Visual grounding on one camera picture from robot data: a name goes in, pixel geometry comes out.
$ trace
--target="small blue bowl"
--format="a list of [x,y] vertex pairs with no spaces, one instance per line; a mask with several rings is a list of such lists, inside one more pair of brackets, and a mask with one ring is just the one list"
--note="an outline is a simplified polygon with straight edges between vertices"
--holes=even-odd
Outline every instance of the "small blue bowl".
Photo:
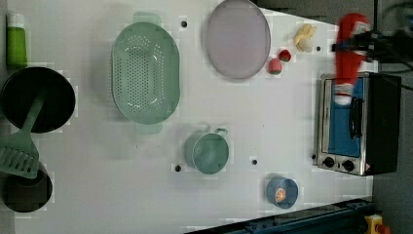
[[267,186],[267,198],[281,209],[290,209],[297,201],[298,186],[289,178],[273,178]]

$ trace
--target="white background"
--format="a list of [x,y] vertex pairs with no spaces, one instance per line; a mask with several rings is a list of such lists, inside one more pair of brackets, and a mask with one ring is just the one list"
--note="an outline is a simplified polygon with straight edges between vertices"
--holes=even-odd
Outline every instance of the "white background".
[[[242,82],[210,65],[203,33],[218,1],[9,0],[27,19],[29,57],[69,78],[77,109],[54,133],[34,136],[54,179],[42,210],[17,214],[18,234],[182,233],[245,219],[371,196],[372,177],[320,170],[311,159],[316,141],[316,83],[334,71],[336,27],[264,11],[272,52],[293,53],[281,75],[265,68]],[[116,108],[110,88],[110,51],[136,11],[159,14],[181,57],[181,100],[158,135],[142,136]],[[188,21],[186,29],[180,28]],[[292,38],[304,22],[318,27],[321,51],[297,52]],[[195,131],[227,127],[230,161],[217,175],[185,166],[183,143]],[[258,165],[251,164],[257,159]],[[176,173],[175,165],[183,172]],[[299,186],[293,208],[264,197],[271,177]]]

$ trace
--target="black pot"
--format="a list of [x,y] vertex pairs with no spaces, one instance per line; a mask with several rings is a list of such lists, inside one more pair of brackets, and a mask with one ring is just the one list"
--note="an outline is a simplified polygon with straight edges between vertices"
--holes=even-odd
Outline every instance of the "black pot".
[[18,213],[41,209],[52,197],[53,185],[45,167],[39,163],[37,177],[30,179],[9,175],[2,189],[4,204]]
[[27,67],[9,78],[0,96],[2,110],[13,125],[21,129],[31,104],[41,89],[46,89],[47,94],[31,132],[51,132],[70,119],[76,98],[67,79],[46,67]]

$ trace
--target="green bottle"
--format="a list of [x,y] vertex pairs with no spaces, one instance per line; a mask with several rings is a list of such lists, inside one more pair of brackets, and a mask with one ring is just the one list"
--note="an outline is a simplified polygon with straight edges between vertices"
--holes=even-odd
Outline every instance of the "green bottle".
[[20,14],[7,15],[7,66],[27,67],[24,16]]

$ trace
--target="toaster oven knob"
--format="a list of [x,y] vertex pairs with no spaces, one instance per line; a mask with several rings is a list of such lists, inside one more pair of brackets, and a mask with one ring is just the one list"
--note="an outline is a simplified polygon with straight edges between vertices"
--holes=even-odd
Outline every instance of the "toaster oven knob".
[[355,164],[354,164],[352,161],[350,161],[350,160],[345,161],[345,162],[342,164],[342,166],[344,167],[344,169],[345,169],[347,172],[351,172],[352,170],[355,169]]
[[334,159],[330,157],[326,157],[322,162],[326,165],[327,168],[332,168],[334,166]]

